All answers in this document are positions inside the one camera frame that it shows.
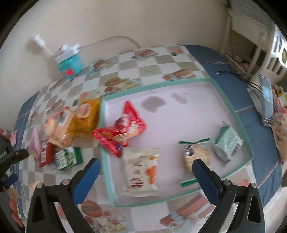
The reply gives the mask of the round steamed cake packet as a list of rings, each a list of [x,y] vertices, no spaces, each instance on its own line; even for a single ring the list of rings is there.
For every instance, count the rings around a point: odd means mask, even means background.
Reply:
[[[58,126],[58,117],[48,117],[43,125],[43,133],[46,137],[53,135]]]

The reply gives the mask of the white lattice shelf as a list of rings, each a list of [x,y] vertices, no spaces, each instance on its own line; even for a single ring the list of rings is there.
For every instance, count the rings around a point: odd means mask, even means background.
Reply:
[[[249,77],[263,74],[278,82],[286,74],[286,39],[270,16],[254,1],[224,1],[231,20],[230,29],[255,46]]]

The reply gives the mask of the peach orange wafer packet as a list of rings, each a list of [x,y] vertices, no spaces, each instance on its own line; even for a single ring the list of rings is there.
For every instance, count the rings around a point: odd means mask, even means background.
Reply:
[[[63,114],[59,118],[58,126],[55,132],[48,140],[49,143],[63,149],[70,146],[75,131],[75,126],[73,123],[74,116],[75,111],[71,111],[68,108],[64,109]]]

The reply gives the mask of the red white milk snack packet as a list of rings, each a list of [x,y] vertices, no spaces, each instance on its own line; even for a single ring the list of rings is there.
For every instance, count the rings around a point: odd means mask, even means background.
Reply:
[[[54,161],[55,156],[55,145],[45,142],[42,144],[42,149],[40,153],[39,167],[44,167],[49,165]]]

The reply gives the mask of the printed plastic bag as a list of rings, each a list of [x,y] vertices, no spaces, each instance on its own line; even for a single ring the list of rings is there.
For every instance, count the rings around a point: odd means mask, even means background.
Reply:
[[[275,140],[277,150],[280,154],[281,162],[286,161],[287,157],[287,123],[286,113],[275,113],[273,115],[272,133]]]

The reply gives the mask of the teal toy box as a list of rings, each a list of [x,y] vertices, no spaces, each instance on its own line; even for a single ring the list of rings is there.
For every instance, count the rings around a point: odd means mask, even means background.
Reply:
[[[79,56],[76,54],[58,64],[58,69],[65,78],[71,79],[80,73],[82,63]]]

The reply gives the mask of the clear cracker packet green ends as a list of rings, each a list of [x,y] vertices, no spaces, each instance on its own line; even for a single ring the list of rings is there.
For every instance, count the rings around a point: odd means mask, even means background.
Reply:
[[[193,173],[193,162],[201,159],[207,166],[211,161],[210,139],[205,138],[197,142],[179,141],[178,144],[183,152],[184,175],[180,181],[181,187],[194,184],[197,180]]]

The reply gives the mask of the red snack bag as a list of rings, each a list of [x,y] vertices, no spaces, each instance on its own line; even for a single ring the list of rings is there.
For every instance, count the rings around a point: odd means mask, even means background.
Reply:
[[[123,106],[122,115],[115,124],[109,127],[95,129],[92,136],[111,154],[121,157],[122,148],[128,145],[129,139],[140,135],[147,128],[130,101]]]

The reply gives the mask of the orange yellow bread packet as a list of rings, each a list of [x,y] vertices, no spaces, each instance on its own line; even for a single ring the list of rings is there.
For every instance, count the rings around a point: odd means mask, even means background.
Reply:
[[[91,134],[99,121],[100,106],[100,98],[80,99],[66,134],[72,136]]]

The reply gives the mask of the green white snack packet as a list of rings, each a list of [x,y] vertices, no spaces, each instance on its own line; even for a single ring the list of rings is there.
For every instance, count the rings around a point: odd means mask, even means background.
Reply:
[[[222,162],[228,163],[234,159],[243,142],[232,125],[222,122],[219,133],[213,142],[213,150]]]

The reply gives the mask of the small pink candy packet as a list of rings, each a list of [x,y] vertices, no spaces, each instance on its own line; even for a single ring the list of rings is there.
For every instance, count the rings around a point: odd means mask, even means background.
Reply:
[[[10,134],[10,144],[11,146],[15,146],[17,143],[17,130],[11,132]]]

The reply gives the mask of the white plug adapter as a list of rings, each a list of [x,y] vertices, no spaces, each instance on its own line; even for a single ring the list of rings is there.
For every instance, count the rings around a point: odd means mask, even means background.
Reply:
[[[50,56],[54,56],[54,53],[51,52],[51,50],[48,48],[48,46],[46,45],[46,42],[44,41],[44,39],[39,35],[35,35],[32,38],[32,41],[41,49],[45,50]]]

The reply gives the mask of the smartphone on stand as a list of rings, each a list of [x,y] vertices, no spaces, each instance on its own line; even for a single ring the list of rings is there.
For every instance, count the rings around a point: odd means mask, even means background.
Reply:
[[[270,80],[259,74],[259,83],[261,88],[261,119],[266,127],[273,125],[273,94]]]

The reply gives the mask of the white power strip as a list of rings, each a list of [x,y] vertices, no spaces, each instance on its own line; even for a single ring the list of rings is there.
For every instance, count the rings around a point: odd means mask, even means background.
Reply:
[[[62,52],[60,55],[55,57],[55,61],[58,64],[60,64],[61,62],[67,60],[68,58],[78,54],[79,50],[80,50],[80,45],[79,44],[71,46],[71,47],[67,48],[66,51]]]

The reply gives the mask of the pink cake roll packet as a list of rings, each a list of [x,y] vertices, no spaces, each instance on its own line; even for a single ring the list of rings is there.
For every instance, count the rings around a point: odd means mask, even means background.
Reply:
[[[35,161],[40,161],[41,159],[41,150],[42,150],[42,131],[40,128],[34,128],[30,141],[30,153],[33,155]]]

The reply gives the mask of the green biscuit packet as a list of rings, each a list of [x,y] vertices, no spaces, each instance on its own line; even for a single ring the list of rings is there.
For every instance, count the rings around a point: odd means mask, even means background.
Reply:
[[[55,154],[57,169],[60,171],[70,169],[83,163],[80,147],[69,146]]]

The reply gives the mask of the white tray with green rim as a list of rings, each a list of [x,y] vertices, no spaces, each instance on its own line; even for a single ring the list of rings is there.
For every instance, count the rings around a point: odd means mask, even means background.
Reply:
[[[212,78],[193,78],[146,85],[106,96],[102,100],[99,127],[111,126],[130,101],[147,128],[129,140],[130,147],[158,148],[160,158],[156,186],[160,195],[129,197],[124,191],[121,158],[101,149],[107,196],[114,207],[130,208],[165,202],[197,192],[196,181],[180,186],[184,175],[183,152],[179,141],[215,140],[222,122],[232,125],[244,141],[233,160],[222,162],[211,155],[210,169],[222,179],[240,170],[254,155],[247,133],[231,102]]]

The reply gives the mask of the white crispy snack bag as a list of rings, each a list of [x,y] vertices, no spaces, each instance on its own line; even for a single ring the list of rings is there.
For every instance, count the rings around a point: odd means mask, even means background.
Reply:
[[[125,147],[122,149],[125,196],[154,197],[160,192],[156,186],[160,157],[158,148]]]

